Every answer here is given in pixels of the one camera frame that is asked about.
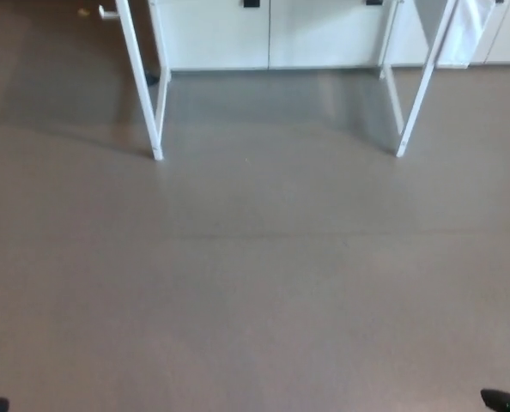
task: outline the gray floor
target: gray floor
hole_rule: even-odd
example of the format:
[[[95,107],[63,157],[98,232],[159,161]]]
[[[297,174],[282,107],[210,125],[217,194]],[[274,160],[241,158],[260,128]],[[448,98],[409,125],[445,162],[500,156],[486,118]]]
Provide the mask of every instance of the gray floor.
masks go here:
[[[0,1],[14,411],[471,412],[510,390],[510,69],[440,73],[401,161],[368,73],[177,76],[158,164],[119,29],[79,3]]]

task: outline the cabinet handle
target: cabinet handle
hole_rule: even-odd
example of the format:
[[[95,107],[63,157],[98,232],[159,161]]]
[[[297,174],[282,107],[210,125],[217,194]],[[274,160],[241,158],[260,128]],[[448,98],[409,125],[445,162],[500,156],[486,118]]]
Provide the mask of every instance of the cabinet handle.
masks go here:
[[[245,9],[258,9],[261,7],[261,0],[244,0]]]

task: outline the black handle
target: black handle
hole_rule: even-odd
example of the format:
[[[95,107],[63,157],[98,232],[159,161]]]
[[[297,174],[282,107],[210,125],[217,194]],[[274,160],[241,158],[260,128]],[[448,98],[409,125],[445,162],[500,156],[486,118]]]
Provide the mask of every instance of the black handle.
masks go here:
[[[244,0],[244,8],[258,9],[261,7],[261,0]]]

